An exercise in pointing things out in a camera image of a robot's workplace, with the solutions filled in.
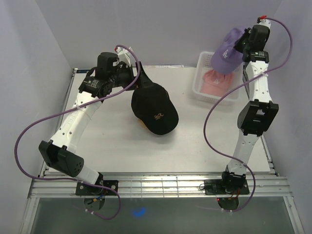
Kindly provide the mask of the pink LA baseball cap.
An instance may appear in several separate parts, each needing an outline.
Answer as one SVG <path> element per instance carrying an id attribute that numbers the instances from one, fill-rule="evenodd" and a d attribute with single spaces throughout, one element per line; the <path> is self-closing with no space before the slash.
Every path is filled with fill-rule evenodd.
<path id="1" fill-rule="evenodd" d="M 207 71 L 202 76 L 201 93 L 221 97 L 227 93 L 234 79 L 233 73 L 224 75 L 215 70 Z"/>

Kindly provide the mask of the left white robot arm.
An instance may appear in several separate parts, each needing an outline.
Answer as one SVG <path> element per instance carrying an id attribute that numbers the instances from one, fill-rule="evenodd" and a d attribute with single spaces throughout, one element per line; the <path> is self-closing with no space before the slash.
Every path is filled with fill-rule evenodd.
<path id="1" fill-rule="evenodd" d="M 130 58 L 132 50 L 118 47 L 115 52 L 102 52 L 97 66 L 90 69 L 81 85 L 72 109 L 49 141 L 42 141 L 39 151 L 48 167 L 86 184 L 87 190 L 98 195 L 103 190 L 103 175 L 84 164 L 76 155 L 81 136 L 94 113 L 114 88 L 134 90 L 138 87 L 141 67 L 136 63 L 134 74 Z"/>

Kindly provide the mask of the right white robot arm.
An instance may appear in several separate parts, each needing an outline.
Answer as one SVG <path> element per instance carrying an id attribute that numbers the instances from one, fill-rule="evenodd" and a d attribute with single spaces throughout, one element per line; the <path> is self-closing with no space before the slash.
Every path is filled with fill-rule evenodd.
<path id="1" fill-rule="evenodd" d="M 264 19 L 246 29 L 235 43 L 235 49 L 243 54 L 243 77 L 249 102 L 238 116 L 238 141 L 220 181 L 221 190 L 227 194 L 247 186 L 245 165 L 256 142 L 268 130 L 279 110 L 270 96 L 265 73 L 269 66 L 269 54 L 264 47 L 270 35 L 270 26 L 271 22 Z"/>

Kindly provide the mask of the purple baseball cap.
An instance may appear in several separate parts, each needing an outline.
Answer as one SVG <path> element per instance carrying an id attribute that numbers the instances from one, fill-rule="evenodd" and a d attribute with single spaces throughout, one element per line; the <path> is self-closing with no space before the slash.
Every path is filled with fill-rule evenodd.
<path id="1" fill-rule="evenodd" d="M 243 54 L 234 49 L 235 43 L 244 34 L 245 27 L 233 28 L 224 38 L 211 58 L 211 67 L 218 73 L 227 75 L 243 62 Z"/>

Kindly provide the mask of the tan baseball cap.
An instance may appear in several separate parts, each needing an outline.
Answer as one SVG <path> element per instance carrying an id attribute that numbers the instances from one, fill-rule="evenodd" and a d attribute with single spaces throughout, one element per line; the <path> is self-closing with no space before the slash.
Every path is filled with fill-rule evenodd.
<path id="1" fill-rule="evenodd" d="M 144 122 L 141 119 L 138 118 L 137 121 L 143 129 L 149 130 L 148 127 L 144 124 Z"/>

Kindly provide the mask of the black gold R cap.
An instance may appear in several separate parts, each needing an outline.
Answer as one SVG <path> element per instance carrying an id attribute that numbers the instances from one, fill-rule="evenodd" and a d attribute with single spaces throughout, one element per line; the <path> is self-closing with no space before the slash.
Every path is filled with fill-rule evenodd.
<path id="1" fill-rule="evenodd" d="M 131 100 L 134 115 L 156 135 L 170 133 L 178 125 L 177 110 L 168 92 L 159 84 L 134 90 Z"/>

